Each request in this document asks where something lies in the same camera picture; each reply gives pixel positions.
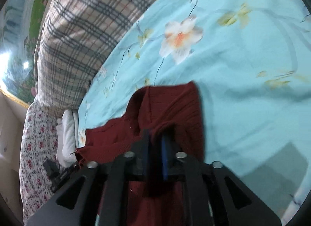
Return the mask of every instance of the plaid blanket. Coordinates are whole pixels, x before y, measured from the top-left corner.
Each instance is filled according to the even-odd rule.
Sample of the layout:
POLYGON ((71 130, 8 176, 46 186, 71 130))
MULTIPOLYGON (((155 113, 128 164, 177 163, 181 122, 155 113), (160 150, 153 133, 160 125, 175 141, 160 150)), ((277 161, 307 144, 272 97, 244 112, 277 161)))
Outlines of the plaid blanket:
POLYGON ((78 109, 114 47, 156 0, 52 0, 35 50, 38 99, 61 117, 78 109))

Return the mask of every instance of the bed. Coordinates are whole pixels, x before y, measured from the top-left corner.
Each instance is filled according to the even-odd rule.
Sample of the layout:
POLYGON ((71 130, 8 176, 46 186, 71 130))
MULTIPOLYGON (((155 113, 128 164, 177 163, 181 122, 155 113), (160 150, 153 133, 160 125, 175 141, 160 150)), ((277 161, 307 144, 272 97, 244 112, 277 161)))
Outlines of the bed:
POLYGON ((37 95, 27 112, 21 145, 24 224, 52 195, 42 164, 56 157, 57 117, 66 109, 78 109, 114 46, 156 0, 89 1, 52 0, 38 34, 34 50, 37 95), (85 27, 81 21, 92 26, 85 27))
POLYGON ((149 85, 194 81, 205 162, 223 162, 286 225, 311 189, 311 16, 302 0, 157 0, 99 69, 79 107, 85 130, 149 85))

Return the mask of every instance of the metal bolt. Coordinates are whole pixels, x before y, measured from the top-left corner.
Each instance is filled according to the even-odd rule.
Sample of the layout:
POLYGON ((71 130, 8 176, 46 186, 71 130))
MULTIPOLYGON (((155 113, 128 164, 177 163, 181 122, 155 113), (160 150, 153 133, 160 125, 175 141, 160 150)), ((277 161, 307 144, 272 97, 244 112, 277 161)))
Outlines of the metal bolt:
POLYGON ((185 157, 187 157, 187 154, 184 153, 183 151, 180 151, 180 152, 177 152, 175 156, 178 159, 184 159, 185 157))
POLYGON ((98 163, 95 161, 90 161, 87 164, 87 168, 90 168, 90 169, 96 168, 97 166, 98 166, 98 163))
POLYGON ((219 162, 219 161, 214 161, 213 162, 213 167, 214 168, 222 168, 224 165, 221 163, 221 162, 219 162))
POLYGON ((124 155, 123 155, 123 157, 125 157, 127 159, 130 159, 130 158, 132 158, 134 156, 135 156, 135 153, 132 152, 132 151, 128 151, 128 152, 124 153, 124 155))

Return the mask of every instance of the dark red sweater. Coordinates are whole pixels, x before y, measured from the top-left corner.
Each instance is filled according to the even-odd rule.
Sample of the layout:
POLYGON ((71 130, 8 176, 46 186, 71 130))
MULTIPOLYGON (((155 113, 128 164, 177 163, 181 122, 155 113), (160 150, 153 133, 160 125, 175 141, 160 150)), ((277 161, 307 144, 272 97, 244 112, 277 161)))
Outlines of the dark red sweater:
MULTIPOLYGON (((150 129, 151 141, 166 128, 174 127, 175 141, 187 154, 203 160, 203 126, 198 90, 193 82, 179 86, 145 87, 133 94, 125 114, 104 126, 86 130, 86 145, 77 154, 83 161, 111 162, 130 150, 131 143, 150 129)), ((162 184, 157 197, 147 197, 145 183, 131 182, 128 226, 182 225, 180 184, 162 184)))

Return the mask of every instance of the floral fabric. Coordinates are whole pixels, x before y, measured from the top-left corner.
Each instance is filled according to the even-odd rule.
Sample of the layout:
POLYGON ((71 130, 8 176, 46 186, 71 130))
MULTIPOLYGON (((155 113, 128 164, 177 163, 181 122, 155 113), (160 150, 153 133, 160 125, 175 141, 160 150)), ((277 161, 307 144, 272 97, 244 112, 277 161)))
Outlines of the floral fabric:
POLYGON ((285 225, 311 188, 310 17, 302 0, 157 0, 83 98, 80 147, 139 88, 194 81, 205 161, 223 162, 285 225))
POLYGON ((27 111, 21 144, 20 185, 24 224, 52 196, 52 183, 43 163, 47 159, 56 160, 56 126, 57 119, 43 111, 35 98, 27 111))

